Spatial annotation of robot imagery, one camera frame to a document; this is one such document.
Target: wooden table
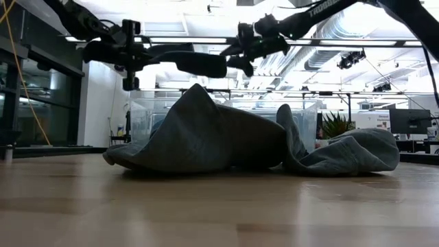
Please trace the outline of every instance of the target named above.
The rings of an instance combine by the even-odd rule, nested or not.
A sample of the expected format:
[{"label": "wooden table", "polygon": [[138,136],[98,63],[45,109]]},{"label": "wooden table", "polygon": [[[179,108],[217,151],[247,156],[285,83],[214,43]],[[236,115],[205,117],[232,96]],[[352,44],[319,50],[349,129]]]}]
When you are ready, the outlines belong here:
[{"label": "wooden table", "polygon": [[0,246],[438,246],[439,169],[148,178],[100,155],[0,165]]}]

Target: computer monitor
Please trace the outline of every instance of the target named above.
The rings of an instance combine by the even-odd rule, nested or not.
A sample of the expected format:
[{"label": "computer monitor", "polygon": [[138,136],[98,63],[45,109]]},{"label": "computer monitor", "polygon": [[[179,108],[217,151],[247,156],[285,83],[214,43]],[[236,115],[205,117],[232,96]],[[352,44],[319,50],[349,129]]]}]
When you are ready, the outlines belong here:
[{"label": "computer monitor", "polygon": [[390,131],[394,134],[427,134],[431,127],[429,110],[389,109]]}]

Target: ceiling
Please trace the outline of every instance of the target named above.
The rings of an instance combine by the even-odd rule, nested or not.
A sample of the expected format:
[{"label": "ceiling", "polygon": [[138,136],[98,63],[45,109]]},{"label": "ceiling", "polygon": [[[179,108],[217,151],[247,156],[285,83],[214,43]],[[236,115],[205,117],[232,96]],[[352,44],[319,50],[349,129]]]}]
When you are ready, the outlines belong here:
[{"label": "ceiling", "polygon": [[[251,23],[270,13],[278,20],[284,19],[303,10],[282,7],[294,7],[292,3],[309,3],[311,0],[75,1],[100,19],[109,19],[118,24],[122,19],[140,21],[142,32],[147,36],[233,37],[236,36],[239,22]],[[68,34],[43,0],[17,2],[63,34]],[[424,6],[439,19],[439,1],[424,2]],[[207,11],[207,5],[211,6],[211,13]],[[305,38],[415,39],[404,25],[390,18],[383,10],[362,3],[333,16],[318,28],[320,32],[314,27]],[[218,54],[225,48],[223,45],[195,45],[196,51],[211,54]],[[428,83],[422,87],[413,83],[427,75],[422,49],[365,48],[367,60],[362,60],[351,69],[340,70],[336,64],[340,61],[340,56],[348,51],[352,49],[292,47],[287,57],[273,54],[266,59],[256,60],[253,63],[255,75],[262,76],[251,79],[241,71],[229,69],[227,78],[223,80],[203,80],[178,71],[174,64],[160,64],[155,68],[156,81],[161,87],[181,88],[202,82],[209,88],[218,89],[265,89],[271,85],[282,90],[299,90],[302,86],[308,86],[310,90],[317,91],[372,91],[374,86],[391,80],[404,91],[431,90]],[[317,70],[307,69],[306,64],[312,61],[320,63]]]}]

